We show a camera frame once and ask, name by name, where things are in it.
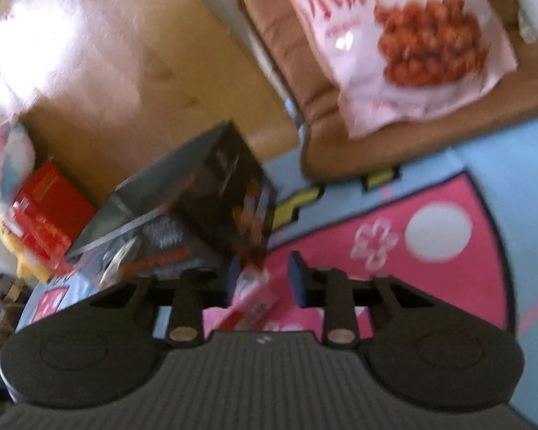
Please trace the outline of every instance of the white circle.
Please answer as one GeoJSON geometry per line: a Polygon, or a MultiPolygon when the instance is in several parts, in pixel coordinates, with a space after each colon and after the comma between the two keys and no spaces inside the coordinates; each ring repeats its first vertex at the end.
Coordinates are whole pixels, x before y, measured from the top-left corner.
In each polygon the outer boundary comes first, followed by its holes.
{"type": "Polygon", "coordinates": [[[472,221],[455,204],[428,204],[410,219],[405,240],[408,250],[419,260],[441,263],[459,255],[472,235],[472,221]]]}
{"type": "Polygon", "coordinates": [[[281,328],[281,331],[303,331],[303,330],[304,330],[303,326],[299,325],[298,323],[291,323],[281,328]]]}

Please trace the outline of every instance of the yellow shape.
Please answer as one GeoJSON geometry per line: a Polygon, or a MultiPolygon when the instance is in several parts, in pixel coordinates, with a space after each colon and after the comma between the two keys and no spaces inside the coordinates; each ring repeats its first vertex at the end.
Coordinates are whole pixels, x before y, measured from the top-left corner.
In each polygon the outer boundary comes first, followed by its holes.
{"type": "Polygon", "coordinates": [[[372,189],[392,181],[395,178],[395,175],[394,168],[382,169],[381,171],[369,174],[365,178],[365,185],[367,186],[367,189],[372,189]]]}
{"type": "Polygon", "coordinates": [[[27,279],[34,276],[40,283],[47,283],[50,279],[50,271],[34,259],[26,250],[24,243],[12,233],[4,224],[4,218],[0,216],[0,239],[2,244],[18,259],[16,276],[27,279]]]}
{"type": "Polygon", "coordinates": [[[272,231],[277,231],[285,225],[290,224],[295,218],[298,209],[318,201],[321,196],[322,188],[309,187],[296,192],[286,201],[277,205],[275,215],[273,216],[272,231]]]}

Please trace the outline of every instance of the brown cushion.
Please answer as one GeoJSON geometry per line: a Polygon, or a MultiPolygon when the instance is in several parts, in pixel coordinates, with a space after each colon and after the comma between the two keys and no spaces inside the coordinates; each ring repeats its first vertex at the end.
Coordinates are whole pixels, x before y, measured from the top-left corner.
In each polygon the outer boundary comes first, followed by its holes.
{"type": "Polygon", "coordinates": [[[513,41],[516,73],[508,74],[488,96],[441,119],[403,121],[348,140],[337,108],[339,91],[313,56],[290,0],[241,0],[308,125],[305,173],[318,180],[366,173],[536,117],[538,43],[526,45],[519,38],[516,0],[490,1],[513,41]]]}

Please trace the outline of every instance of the pink snack bag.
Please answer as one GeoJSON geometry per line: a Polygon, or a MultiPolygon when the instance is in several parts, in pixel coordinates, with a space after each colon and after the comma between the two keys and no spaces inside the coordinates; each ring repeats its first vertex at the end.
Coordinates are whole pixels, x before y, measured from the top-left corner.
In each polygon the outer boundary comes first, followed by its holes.
{"type": "Polygon", "coordinates": [[[426,121],[487,94],[517,64],[488,0],[292,0],[350,137],[426,121]]]}

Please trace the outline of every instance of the yellow toy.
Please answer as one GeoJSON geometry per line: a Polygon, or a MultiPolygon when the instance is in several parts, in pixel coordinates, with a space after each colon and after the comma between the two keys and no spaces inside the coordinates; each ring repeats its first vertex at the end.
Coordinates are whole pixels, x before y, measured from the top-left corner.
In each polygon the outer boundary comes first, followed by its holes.
{"type": "Polygon", "coordinates": [[[40,264],[36,258],[26,249],[24,243],[4,223],[0,216],[0,240],[2,244],[18,259],[16,276],[28,279],[34,276],[40,283],[47,283],[52,275],[50,271],[40,264]]]}

